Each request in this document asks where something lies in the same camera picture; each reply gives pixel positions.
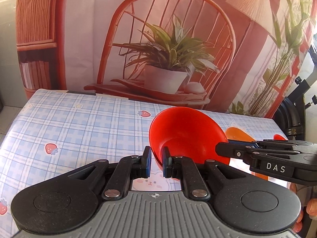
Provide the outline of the person's right hand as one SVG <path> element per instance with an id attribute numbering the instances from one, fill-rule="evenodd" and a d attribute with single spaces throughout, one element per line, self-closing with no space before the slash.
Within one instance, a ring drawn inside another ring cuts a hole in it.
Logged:
<path id="1" fill-rule="evenodd" d="M 289 189 L 301 202 L 300 215 L 293 230 L 300 237 L 316 237 L 316 186 L 291 183 Z"/>

